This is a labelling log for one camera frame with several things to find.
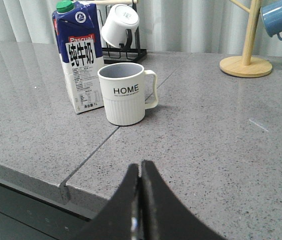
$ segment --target mug rack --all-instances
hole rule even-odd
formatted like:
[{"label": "mug rack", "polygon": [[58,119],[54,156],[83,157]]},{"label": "mug rack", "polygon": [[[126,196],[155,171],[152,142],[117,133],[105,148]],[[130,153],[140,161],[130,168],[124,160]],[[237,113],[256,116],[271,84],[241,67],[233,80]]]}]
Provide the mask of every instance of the mug rack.
[{"label": "mug rack", "polygon": [[252,56],[262,0],[252,0],[250,8],[237,0],[230,1],[249,13],[249,18],[242,56],[231,56],[221,60],[220,69],[226,74],[242,78],[259,78],[270,74],[272,64],[265,59]]},{"label": "mug rack", "polygon": [[[89,0],[84,2],[91,2],[99,6],[97,10],[98,19],[101,26],[103,26],[106,19],[103,19],[100,8],[104,8],[106,17],[108,17],[110,8],[115,4],[126,4],[137,12],[137,4],[139,3],[139,0]],[[104,41],[104,44],[106,44],[106,47],[102,47],[104,63],[105,64],[136,63],[140,59],[145,57],[147,55],[147,50],[141,48],[139,28],[137,28],[135,31],[132,43],[133,42],[135,43],[134,48],[131,47],[130,49],[127,50],[121,50],[119,48],[114,48],[110,46],[108,43]]]}]

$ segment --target speckled stone countertop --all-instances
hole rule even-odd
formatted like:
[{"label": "speckled stone countertop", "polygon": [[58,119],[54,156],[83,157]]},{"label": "speckled stone countertop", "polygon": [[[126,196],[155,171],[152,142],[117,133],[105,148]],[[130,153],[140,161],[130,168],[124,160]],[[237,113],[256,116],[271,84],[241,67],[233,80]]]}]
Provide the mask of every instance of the speckled stone countertop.
[{"label": "speckled stone countertop", "polygon": [[103,108],[74,113],[55,45],[0,42],[0,182],[93,215],[151,160],[222,236],[282,240],[282,57],[253,79],[221,72],[224,57],[148,53],[159,105],[118,127]]}]

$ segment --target upside-down white mug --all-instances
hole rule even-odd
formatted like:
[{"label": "upside-down white mug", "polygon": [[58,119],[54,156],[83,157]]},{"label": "upside-down white mug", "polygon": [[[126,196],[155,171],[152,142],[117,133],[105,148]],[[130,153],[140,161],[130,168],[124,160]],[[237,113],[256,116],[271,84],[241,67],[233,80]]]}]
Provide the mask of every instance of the upside-down white mug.
[{"label": "upside-down white mug", "polygon": [[[155,108],[157,75],[138,63],[120,62],[102,67],[98,72],[107,120],[117,126],[140,122],[146,109]],[[153,76],[154,101],[145,103],[145,76]]]},{"label": "upside-down white mug", "polygon": [[110,9],[101,35],[112,47],[126,51],[131,47],[139,21],[139,16],[132,7],[116,4]]}]

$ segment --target wooden base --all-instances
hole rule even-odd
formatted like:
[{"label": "wooden base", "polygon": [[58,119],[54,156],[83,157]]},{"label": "wooden base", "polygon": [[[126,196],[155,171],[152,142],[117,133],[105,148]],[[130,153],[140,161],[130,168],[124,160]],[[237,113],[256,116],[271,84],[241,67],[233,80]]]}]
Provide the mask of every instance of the wooden base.
[{"label": "wooden base", "polygon": [[251,57],[248,66],[242,65],[242,56],[231,56],[220,61],[220,69],[226,74],[241,78],[259,78],[272,71],[272,64],[258,57]]}]

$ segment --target milk carton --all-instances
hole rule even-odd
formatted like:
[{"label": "milk carton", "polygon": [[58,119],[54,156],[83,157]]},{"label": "milk carton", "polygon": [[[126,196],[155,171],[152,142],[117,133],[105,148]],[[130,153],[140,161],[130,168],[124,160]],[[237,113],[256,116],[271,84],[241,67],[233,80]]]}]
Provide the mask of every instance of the milk carton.
[{"label": "milk carton", "polygon": [[77,114],[102,107],[98,70],[104,66],[97,6],[63,0],[52,14],[65,85]]}]

